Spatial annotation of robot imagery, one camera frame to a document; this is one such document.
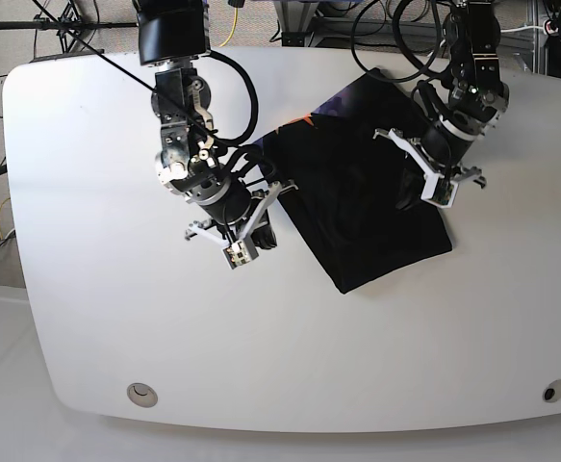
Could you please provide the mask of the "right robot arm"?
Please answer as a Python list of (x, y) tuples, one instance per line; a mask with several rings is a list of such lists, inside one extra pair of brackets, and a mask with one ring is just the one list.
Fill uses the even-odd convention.
[[(277, 241), (263, 207), (266, 192), (250, 191), (243, 178), (265, 163), (262, 148), (247, 143), (258, 120), (258, 97), (247, 72), (212, 51), (208, 5), (204, 1), (137, 1), (139, 55), (143, 65), (159, 65), (151, 97), (161, 123), (162, 149), (156, 157), (159, 181), (208, 215), (201, 228), (216, 228), (235, 243), (244, 229), (247, 242), (270, 250)], [(228, 64), (242, 77), (250, 98), (250, 119), (236, 141), (216, 141), (209, 111), (211, 90), (193, 61), (208, 56)]]

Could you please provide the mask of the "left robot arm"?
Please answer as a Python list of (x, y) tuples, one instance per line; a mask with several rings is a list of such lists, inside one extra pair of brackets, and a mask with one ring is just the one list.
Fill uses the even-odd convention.
[(423, 201), (441, 209), (452, 206), (459, 186), (487, 180), (463, 157), (475, 141), (494, 128), (509, 104), (509, 88), (500, 79), (497, 47), (501, 30), (490, 1), (456, 1), (437, 31), (449, 47), (449, 63), (416, 84), (426, 129), (406, 138), (392, 129), (388, 138), (406, 154), (396, 207), (407, 210)]

